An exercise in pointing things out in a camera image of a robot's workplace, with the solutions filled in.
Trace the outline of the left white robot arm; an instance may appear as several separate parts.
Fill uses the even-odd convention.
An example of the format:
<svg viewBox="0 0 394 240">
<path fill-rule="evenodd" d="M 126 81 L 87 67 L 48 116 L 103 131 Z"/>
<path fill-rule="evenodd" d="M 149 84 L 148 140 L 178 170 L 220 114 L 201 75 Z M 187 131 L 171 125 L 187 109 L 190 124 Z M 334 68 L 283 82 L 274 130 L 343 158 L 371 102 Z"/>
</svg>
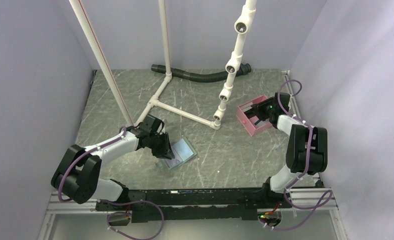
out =
<svg viewBox="0 0 394 240">
<path fill-rule="evenodd" d="M 148 114 L 137 126 L 121 126 L 118 134 L 100 143 L 71 145 L 61 159 L 50 184 L 60 202 L 83 204 L 88 200 L 109 202 L 116 210 L 129 203 L 129 188 L 117 180 L 100 177 L 101 168 L 132 152 L 150 149 L 158 159 L 173 159 L 165 122 Z"/>
</svg>

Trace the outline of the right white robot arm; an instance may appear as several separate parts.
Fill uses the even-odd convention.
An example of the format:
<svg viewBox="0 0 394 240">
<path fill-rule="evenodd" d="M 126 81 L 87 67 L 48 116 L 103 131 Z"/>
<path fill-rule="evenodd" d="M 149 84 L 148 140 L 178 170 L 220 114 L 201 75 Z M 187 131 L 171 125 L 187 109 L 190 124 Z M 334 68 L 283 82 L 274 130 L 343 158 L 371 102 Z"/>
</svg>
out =
<svg viewBox="0 0 394 240">
<path fill-rule="evenodd" d="M 268 121 L 275 129 L 288 135 L 285 165 L 268 180 L 270 188 L 260 194 L 261 203 L 272 208 L 280 201 L 280 194 L 291 188 L 304 175 L 325 171 L 328 164 L 328 132 L 299 120 L 289 113 L 291 95 L 276 93 L 273 97 L 252 104 L 245 112 L 256 117 L 255 124 Z"/>
</svg>

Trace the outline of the pink plastic card tray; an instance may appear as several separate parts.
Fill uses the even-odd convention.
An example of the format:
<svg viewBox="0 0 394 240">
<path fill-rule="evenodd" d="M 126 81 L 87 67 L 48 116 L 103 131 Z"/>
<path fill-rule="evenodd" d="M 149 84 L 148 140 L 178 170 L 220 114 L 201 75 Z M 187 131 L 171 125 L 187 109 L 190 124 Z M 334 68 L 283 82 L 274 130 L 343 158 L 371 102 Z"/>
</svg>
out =
<svg viewBox="0 0 394 240">
<path fill-rule="evenodd" d="M 267 99 L 266 95 L 261 95 L 236 108 L 235 116 L 251 137 L 273 127 L 268 120 L 258 122 L 259 118 L 253 113 L 245 114 L 246 111 L 252 110 L 251 105 L 259 104 Z"/>
</svg>

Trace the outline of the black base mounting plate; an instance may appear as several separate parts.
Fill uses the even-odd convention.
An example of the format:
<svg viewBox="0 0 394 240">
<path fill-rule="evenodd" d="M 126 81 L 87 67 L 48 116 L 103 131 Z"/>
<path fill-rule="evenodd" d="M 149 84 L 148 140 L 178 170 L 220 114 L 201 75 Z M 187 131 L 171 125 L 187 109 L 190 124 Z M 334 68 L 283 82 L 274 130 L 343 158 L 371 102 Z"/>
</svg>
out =
<svg viewBox="0 0 394 240">
<path fill-rule="evenodd" d="M 131 213 L 132 223 L 173 220 L 241 219 L 253 221 L 264 210 L 291 208 L 281 193 L 261 187 L 139 189 L 122 194 L 119 206 L 98 202 L 99 212 Z"/>
</svg>

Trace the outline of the white PVC pipe frame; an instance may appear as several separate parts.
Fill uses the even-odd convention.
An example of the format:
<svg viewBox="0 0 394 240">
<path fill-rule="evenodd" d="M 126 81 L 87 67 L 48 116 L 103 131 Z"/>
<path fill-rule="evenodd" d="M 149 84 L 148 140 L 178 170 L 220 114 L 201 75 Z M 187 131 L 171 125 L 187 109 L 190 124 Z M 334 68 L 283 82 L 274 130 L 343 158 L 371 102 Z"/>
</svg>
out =
<svg viewBox="0 0 394 240">
<path fill-rule="evenodd" d="M 242 7 L 240 16 L 234 23 L 234 30 L 237 32 L 237 38 L 236 38 L 234 50 L 231 53 L 231 57 L 228 60 L 227 64 L 225 65 L 227 78 L 221 92 L 219 93 L 218 97 L 220 103 L 217 107 L 217 110 L 213 114 L 213 120 L 204 119 L 197 115 L 191 114 L 179 108 L 163 103 L 159 100 L 160 95 L 163 93 L 163 91 L 165 90 L 165 88 L 173 78 L 173 72 L 172 72 L 171 60 L 170 60 L 170 46 L 169 46 L 169 35 L 168 35 L 168 25 L 167 25 L 166 2 L 164 0 L 160 0 L 158 2 L 158 8 L 159 8 L 161 33 L 162 33 L 165 77 L 161 85 L 156 90 L 156 92 L 152 95 L 150 100 L 147 102 L 146 107 L 142 111 L 141 115 L 138 117 L 137 121 L 133 121 L 132 117 L 130 116 L 126 102 L 122 97 L 121 91 L 111 71 L 108 60 L 105 57 L 105 54 L 98 40 L 98 37 L 94 31 L 92 23 L 87 15 L 83 2 L 80 0 L 69 0 L 69 4 L 75 14 L 76 19 L 78 20 L 78 23 L 91 47 L 91 50 L 97 60 L 97 63 L 106 79 L 106 82 L 108 83 L 108 86 L 128 126 L 138 125 L 138 123 L 144 120 L 144 117 L 150 112 L 151 109 L 153 109 L 154 107 L 159 107 L 169 112 L 178 114 L 182 117 L 193 120 L 197 123 L 201 123 L 214 130 L 218 130 L 221 127 L 222 119 L 227 109 L 227 103 L 231 97 L 232 89 L 234 87 L 234 80 L 242 63 L 243 48 L 245 45 L 245 41 L 253 24 L 255 12 L 256 12 L 256 4 L 257 4 L 255 0 L 247 0 L 245 2 L 245 4 Z"/>
</svg>

